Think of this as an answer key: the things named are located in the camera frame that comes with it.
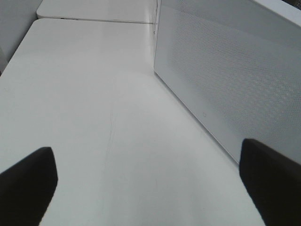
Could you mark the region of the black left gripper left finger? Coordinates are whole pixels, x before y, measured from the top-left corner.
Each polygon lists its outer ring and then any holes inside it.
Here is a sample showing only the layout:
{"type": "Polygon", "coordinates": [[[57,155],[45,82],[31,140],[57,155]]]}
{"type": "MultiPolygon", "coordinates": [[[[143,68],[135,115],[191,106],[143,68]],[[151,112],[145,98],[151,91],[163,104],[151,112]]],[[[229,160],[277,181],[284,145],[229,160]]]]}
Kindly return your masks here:
{"type": "Polygon", "coordinates": [[[42,147],[0,175],[0,224],[38,226],[58,184],[51,147],[42,147]]]}

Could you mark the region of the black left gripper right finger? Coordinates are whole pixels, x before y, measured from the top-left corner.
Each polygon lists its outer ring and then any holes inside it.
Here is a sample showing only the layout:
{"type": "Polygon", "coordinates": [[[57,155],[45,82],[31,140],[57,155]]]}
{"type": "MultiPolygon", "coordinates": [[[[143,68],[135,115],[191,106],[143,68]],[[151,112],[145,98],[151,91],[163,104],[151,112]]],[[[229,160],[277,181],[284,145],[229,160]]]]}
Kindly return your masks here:
{"type": "Polygon", "coordinates": [[[298,163],[255,139],[244,139],[239,175],[265,225],[301,224],[298,163]]]}

